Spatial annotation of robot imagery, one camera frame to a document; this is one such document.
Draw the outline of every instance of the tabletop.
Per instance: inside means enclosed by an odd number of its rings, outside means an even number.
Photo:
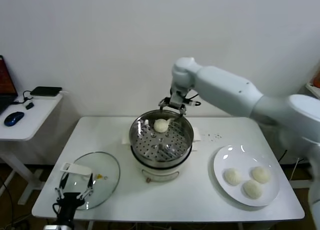
[[[173,181],[146,183],[136,167],[130,147],[122,145],[132,117],[83,117],[56,162],[32,214],[55,218],[56,201],[64,162],[94,151],[117,158],[121,177],[113,195],[98,207],[78,210],[75,219],[133,222],[244,222],[301,219],[305,213],[258,125],[247,118],[188,118],[201,134],[183,172]],[[249,207],[232,200],[212,180],[209,162],[223,146],[243,144],[263,155],[278,171],[280,190],[266,207]]]
[[[0,141],[27,141],[33,138],[61,98],[62,95],[58,94],[50,99],[33,99],[34,106],[29,110],[22,104],[10,105],[0,114]],[[6,117],[16,111],[24,112],[24,117],[14,126],[5,126]]]

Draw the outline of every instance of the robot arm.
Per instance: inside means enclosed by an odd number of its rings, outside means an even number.
[[[263,94],[247,79],[214,66],[198,65],[194,58],[180,58],[172,69],[171,101],[181,102],[189,90],[234,116],[250,117]]]
[[[320,142],[320,101],[317,99],[305,95],[264,96],[243,77],[217,67],[200,66],[194,58],[180,58],[172,68],[168,106],[181,109],[191,89],[233,116],[268,117],[301,137]]]
[[[172,68],[171,96],[165,105],[182,114],[189,103],[186,95],[195,90],[208,103],[233,116],[266,117],[280,127],[283,146],[308,158],[314,182],[309,204],[317,229],[320,229],[320,101],[305,95],[284,98],[264,96],[249,80],[217,67],[203,67],[194,58],[180,58]]]

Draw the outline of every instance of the blue mouse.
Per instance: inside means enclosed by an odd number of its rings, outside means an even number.
[[[5,126],[14,126],[18,121],[24,117],[24,113],[21,111],[13,112],[4,120]]]

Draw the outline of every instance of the steamed bun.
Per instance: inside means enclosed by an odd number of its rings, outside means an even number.
[[[224,172],[224,179],[232,186],[237,186],[242,181],[240,172],[234,168],[227,169]]]
[[[259,183],[254,180],[249,180],[243,184],[245,193],[252,199],[258,199],[262,196],[262,188]]]
[[[155,120],[153,128],[156,132],[164,133],[168,130],[169,121],[164,119]]]
[[[264,167],[257,166],[251,171],[252,177],[257,182],[262,184],[267,183],[270,181],[270,172],[269,170],[265,169]]]

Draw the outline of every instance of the wooden floor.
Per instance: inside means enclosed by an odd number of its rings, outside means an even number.
[[[41,180],[45,181],[47,177],[50,174],[51,169],[46,168],[44,169],[43,174],[41,175]],[[5,164],[0,164],[0,177],[5,180],[7,176],[10,174],[11,169],[6,166]],[[286,173],[287,176],[290,176],[292,172],[292,168],[285,169],[284,172]],[[293,179],[294,180],[304,180],[304,179],[309,179],[310,176],[307,174],[307,172],[303,169],[297,169]],[[26,181],[21,178],[19,175],[15,174],[14,178],[12,179],[11,183],[8,186],[8,189],[12,195],[12,200],[14,203],[14,217],[19,217],[22,215],[30,214],[31,209],[39,195],[39,191],[35,191],[30,199],[28,200],[26,205],[17,205],[17,202],[21,196],[21,194],[24,191],[24,188],[26,187],[27,183]],[[305,218],[302,220],[297,220],[297,221],[284,221],[277,223],[272,227],[273,230],[280,230],[280,229],[308,229],[308,230],[313,230],[315,229],[311,213],[309,211],[309,206],[308,206],[308,190],[307,189],[298,189],[295,190],[295,193],[302,204],[304,210],[305,210]],[[42,230],[44,225],[47,224],[46,219],[40,219],[33,217],[30,215],[27,220],[29,221],[30,224],[30,229],[31,230]],[[10,198],[9,195],[4,192],[2,196],[0,197],[0,230],[2,230],[1,227],[5,227],[7,224],[11,222],[11,204],[10,204]],[[87,226],[88,222],[79,222],[79,224],[83,226]],[[244,228],[250,227],[252,223],[245,223]],[[95,222],[93,229],[94,230],[114,230],[114,229],[119,229],[119,230],[124,230],[124,229],[129,229],[134,226],[134,223],[119,223],[119,222]],[[209,230],[209,229],[223,229],[223,230],[229,230],[229,229],[238,229],[236,223],[211,223],[211,224],[175,224],[175,223],[168,223],[168,224],[153,224],[148,225],[146,223],[139,223],[137,225],[137,229],[139,230],[154,230],[154,229],[161,229],[157,228],[159,227],[169,227],[171,226],[172,230],[182,230],[182,229],[202,229],[202,230]]]

